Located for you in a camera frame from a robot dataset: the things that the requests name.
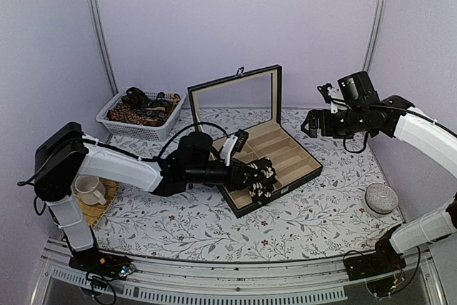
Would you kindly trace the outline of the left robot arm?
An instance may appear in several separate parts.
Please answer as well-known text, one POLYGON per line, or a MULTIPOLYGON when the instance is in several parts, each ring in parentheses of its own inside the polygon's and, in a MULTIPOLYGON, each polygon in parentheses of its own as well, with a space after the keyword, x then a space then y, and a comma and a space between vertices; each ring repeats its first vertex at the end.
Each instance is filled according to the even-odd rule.
POLYGON ((169 155, 143 158, 84 135, 81 125, 69 122, 35 151, 34 174, 26 180, 36 197, 48 206, 64 233, 71 252, 70 265, 103 276, 121 273, 131 264, 99 250, 93 229, 87 224, 73 191, 76 178, 95 176, 135 186, 158 196, 182 193, 189 184, 223 185, 231 190, 248 186, 249 167, 231 157, 241 150, 247 135, 229 136, 222 150, 204 132, 180 130, 177 148, 169 155))

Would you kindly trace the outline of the black floral tie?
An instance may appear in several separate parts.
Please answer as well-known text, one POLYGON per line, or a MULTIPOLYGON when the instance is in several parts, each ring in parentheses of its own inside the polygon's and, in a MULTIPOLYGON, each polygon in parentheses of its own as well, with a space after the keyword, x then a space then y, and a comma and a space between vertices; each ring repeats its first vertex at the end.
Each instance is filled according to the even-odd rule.
POLYGON ((263 157, 248 163, 244 175, 253 203, 264 205, 272 200, 277 178, 276 170, 269 158, 263 157))

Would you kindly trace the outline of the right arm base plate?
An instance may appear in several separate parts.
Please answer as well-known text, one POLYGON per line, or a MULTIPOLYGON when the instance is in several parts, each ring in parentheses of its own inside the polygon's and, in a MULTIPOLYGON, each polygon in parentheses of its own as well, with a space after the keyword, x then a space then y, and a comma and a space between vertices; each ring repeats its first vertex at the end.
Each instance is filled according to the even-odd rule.
POLYGON ((401 271, 406 267, 406 262, 399 255, 385 257, 376 252, 363 254, 360 251, 350 250, 343 255, 343 265, 349 280, 354 281, 401 271))

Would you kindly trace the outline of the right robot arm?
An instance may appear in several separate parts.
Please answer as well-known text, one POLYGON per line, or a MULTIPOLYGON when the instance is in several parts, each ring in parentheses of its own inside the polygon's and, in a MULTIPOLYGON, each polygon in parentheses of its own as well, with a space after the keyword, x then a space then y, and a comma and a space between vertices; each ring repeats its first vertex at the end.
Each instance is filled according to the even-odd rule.
MULTIPOLYGON (((331 85, 318 88, 329 110, 311 110, 301 125, 309 137, 318 135, 347 140, 363 132, 366 137, 383 133, 418 149, 452 176, 456 175, 456 134, 426 116, 410 101, 393 95, 380 99, 366 71, 338 80, 342 101, 331 96, 331 85)), ((444 239, 456 232, 456 200, 410 223, 389 229, 369 255, 345 261, 348 271, 383 274, 404 266, 402 256, 412 248, 444 239)))

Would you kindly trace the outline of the black compartment storage box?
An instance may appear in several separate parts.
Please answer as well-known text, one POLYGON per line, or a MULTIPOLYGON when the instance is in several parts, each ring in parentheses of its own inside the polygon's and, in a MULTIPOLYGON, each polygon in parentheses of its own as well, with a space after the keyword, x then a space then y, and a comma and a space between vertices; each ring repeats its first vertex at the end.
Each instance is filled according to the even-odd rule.
POLYGON ((232 134, 242 129, 248 139, 240 162, 268 158, 276 172, 269 201, 315 179, 322 164, 281 124, 282 68, 279 65, 245 71, 188 88, 193 120, 212 122, 232 134))

